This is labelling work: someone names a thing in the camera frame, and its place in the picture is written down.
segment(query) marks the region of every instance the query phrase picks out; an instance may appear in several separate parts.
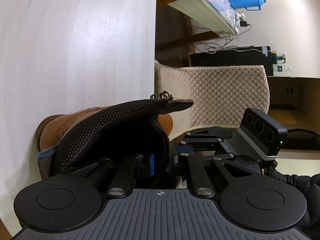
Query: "beige quilted fabric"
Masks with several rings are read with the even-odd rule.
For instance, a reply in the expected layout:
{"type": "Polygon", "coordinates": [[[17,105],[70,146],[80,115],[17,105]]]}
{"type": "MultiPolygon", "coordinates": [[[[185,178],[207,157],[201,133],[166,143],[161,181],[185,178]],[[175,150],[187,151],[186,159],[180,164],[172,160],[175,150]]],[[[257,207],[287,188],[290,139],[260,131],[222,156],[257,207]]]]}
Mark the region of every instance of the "beige quilted fabric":
{"type": "Polygon", "coordinates": [[[174,139],[186,131],[221,126],[239,127],[248,107],[267,113],[269,87],[263,66],[172,68],[155,63],[155,93],[166,90],[194,105],[170,114],[174,139]]]}

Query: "black cable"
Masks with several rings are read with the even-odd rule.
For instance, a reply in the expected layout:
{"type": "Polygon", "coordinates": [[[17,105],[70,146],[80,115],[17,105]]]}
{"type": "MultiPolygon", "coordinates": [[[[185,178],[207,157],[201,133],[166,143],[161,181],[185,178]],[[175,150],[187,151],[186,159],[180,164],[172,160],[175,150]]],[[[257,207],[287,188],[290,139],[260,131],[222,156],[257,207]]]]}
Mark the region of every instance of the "black cable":
{"type": "Polygon", "coordinates": [[[320,138],[320,134],[318,134],[317,132],[314,132],[314,131],[311,131],[311,130],[308,130],[308,129],[302,129],[302,128],[296,128],[296,129],[290,129],[288,130],[288,133],[289,132],[306,132],[306,133],[311,133],[315,136],[318,136],[320,138]]]}

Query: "black puffer jacket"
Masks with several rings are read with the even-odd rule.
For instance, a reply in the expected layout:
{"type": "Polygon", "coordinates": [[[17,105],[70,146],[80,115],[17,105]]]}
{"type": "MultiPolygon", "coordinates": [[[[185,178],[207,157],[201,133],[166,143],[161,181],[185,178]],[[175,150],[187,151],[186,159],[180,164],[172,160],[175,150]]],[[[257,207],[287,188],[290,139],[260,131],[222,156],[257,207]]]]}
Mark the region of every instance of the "black puffer jacket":
{"type": "Polygon", "coordinates": [[[312,177],[290,176],[274,171],[270,177],[302,192],[307,200],[307,211],[298,228],[313,240],[320,240],[320,174],[312,177]]]}

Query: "wooden floor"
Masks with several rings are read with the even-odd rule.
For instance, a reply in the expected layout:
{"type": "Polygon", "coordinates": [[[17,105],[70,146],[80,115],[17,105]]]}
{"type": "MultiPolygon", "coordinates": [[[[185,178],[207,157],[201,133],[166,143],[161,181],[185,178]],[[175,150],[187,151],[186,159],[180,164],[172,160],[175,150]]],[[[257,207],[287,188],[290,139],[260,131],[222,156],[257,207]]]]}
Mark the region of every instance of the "wooden floor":
{"type": "MultiPolygon", "coordinates": [[[[180,11],[165,5],[157,8],[156,12],[156,45],[184,38],[190,35],[189,19],[180,11]]],[[[156,51],[155,58],[159,63],[170,67],[187,67],[189,46],[175,49],[156,51]]]]}

